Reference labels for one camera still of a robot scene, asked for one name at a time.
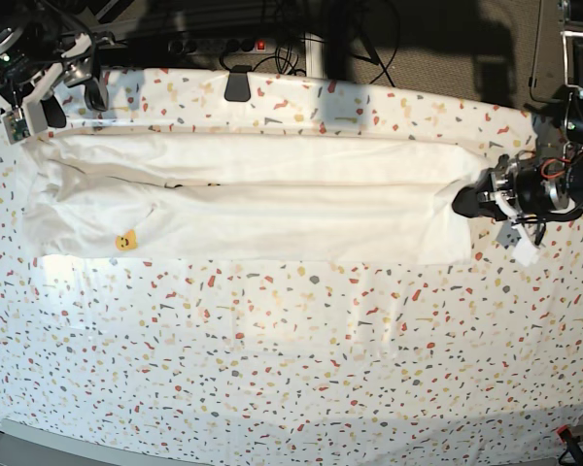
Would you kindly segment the white printed T-shirt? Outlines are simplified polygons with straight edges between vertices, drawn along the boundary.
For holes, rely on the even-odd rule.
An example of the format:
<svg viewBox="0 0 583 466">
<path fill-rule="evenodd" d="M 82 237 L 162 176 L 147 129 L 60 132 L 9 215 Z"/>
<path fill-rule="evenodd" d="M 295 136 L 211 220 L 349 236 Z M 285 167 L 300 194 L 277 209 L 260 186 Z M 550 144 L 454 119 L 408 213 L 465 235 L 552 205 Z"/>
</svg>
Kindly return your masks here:
<svg viewBox="0 0 583 466">
<path fill-rule="evenodd" d="M 86 258 L 453 264 L 459 146 L 240 134 L 68 134 L 20 149 L 29 251 Z"/>
</svg>

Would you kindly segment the black table clamp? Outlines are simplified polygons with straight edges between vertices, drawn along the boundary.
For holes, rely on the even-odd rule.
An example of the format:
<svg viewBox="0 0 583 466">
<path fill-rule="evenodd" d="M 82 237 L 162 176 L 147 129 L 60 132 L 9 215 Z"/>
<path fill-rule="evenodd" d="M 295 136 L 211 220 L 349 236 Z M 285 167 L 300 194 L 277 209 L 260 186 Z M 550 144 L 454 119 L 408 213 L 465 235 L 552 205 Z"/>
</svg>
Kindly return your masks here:
<svg viewBox="0 0 583 466">
<path fill-rule="evenodd" d="M 251 99 L 248 74 L 252 68 L 248 65 L 236 65 L 228 74 L 224 99 L 227 102 L 245 103 Z"/>
</svg>

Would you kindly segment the red clamp bottom right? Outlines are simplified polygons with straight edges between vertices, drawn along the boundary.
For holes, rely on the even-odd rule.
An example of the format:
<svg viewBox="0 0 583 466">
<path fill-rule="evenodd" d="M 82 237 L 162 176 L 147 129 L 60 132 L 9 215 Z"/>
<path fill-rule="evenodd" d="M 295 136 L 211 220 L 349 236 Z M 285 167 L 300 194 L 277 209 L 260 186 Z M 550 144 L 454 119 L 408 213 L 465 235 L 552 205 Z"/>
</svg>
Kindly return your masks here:
<svg viewBox="0 0 583 466">
<path fill-rule="evenodd" d="M 566 445 L 565 451 L 558 458 L 559 465 L 583 466 L 583 450 L 579 442 L 572 435 L 567 425 L 559 428 L 557 434 L 561 441 Z"/>
</svg>

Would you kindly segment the terrazzo patterned tablecloth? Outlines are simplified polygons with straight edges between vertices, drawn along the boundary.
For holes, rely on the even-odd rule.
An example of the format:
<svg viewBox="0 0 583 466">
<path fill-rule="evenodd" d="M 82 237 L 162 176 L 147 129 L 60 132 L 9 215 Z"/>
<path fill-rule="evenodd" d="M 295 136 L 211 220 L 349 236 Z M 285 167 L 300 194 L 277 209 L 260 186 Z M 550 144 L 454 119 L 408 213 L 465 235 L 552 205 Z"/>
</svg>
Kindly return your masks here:
<svg viewBox="0 0 583 466">
<path fill-rule="evenodd" d="M 522 267 L 24 256 L 0 113 L 0 423 L 212 465 L 495 465 L 583 415 L 583 217 Z"/>
</svg>

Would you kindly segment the white metal stand post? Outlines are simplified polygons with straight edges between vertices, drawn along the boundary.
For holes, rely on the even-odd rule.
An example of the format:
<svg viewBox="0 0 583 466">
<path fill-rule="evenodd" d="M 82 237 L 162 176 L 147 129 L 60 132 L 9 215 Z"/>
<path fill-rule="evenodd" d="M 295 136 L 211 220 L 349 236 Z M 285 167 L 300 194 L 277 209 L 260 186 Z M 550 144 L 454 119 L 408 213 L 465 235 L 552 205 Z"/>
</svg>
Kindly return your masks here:
<svg viewBox="0 0 583 466">
<path fill-rule="evenodd" d="M 323 79 L 326 76 L 324 65 L 324 40 L 312 33 L 303 36 L 305 48 L 306 76 Z"/>
</svg>

